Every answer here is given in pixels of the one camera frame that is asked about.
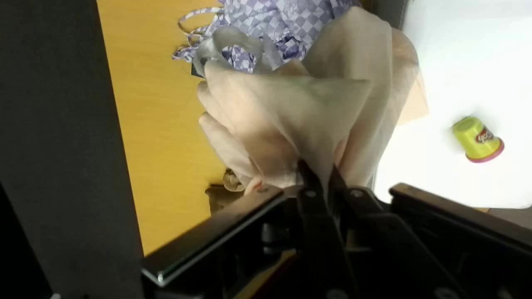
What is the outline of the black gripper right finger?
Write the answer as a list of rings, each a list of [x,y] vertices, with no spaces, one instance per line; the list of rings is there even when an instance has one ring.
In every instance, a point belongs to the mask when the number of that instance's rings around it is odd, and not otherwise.
[[[445,267],[415,230],[369,190],[329,179],[331,299],[482,299],[475,280]]]

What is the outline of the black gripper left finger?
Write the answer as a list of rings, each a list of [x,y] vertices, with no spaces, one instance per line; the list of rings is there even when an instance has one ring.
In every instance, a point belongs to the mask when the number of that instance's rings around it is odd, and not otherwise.
[[[322,299],[357,299],[354,282],[336,222],[327,208],[319,179],[304,160],[297,162],[302,190],[297,195],[304,253]]]

